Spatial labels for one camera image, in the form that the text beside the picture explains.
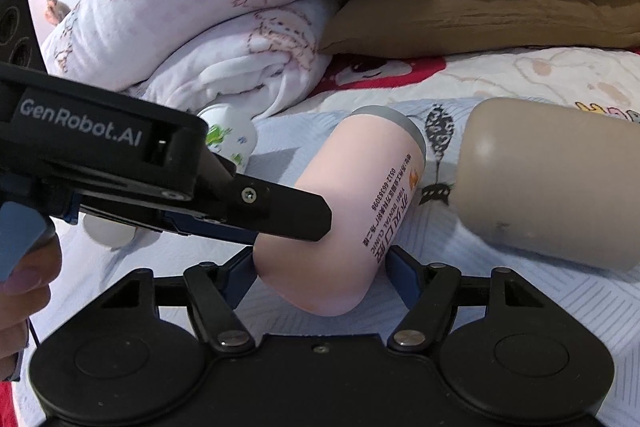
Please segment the person's hand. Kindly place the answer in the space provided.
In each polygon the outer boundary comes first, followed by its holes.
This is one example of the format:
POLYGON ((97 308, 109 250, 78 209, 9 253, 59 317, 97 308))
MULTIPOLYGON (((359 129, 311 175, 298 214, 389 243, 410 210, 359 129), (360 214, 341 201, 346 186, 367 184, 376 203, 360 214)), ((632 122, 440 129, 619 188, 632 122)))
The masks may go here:
POLYGON ((51 299, 50 286, 61 273, 58 234, 41 239, 37 248, 16 266, 1 284, 1 380, 13 381, 29 343, 29 319, 51 299))

